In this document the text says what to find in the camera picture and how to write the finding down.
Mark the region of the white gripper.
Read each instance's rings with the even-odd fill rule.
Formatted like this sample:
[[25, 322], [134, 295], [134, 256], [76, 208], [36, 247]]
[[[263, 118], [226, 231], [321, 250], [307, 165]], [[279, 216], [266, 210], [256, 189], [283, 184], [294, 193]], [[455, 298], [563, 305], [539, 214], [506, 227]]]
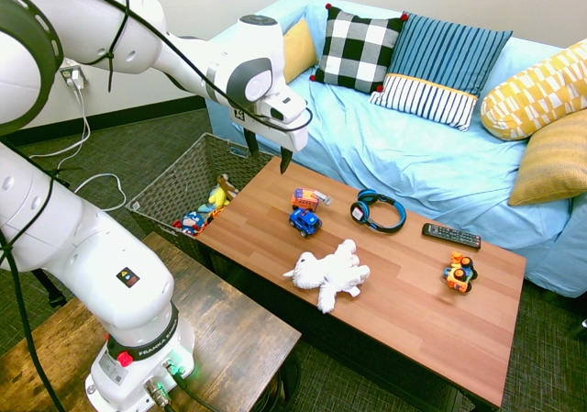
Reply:
[[269, 139], [280, 146], [280, 173], [284, 174], [293, 157], [293, 152], [302, 150], [308, 141], [308, 109], [290, 123], [283, 123], [274, 117], [253, 117], [242, 109], [232, 109], [232, 120], [243, 127], [249, 153], [259, 153], [258, 136]]

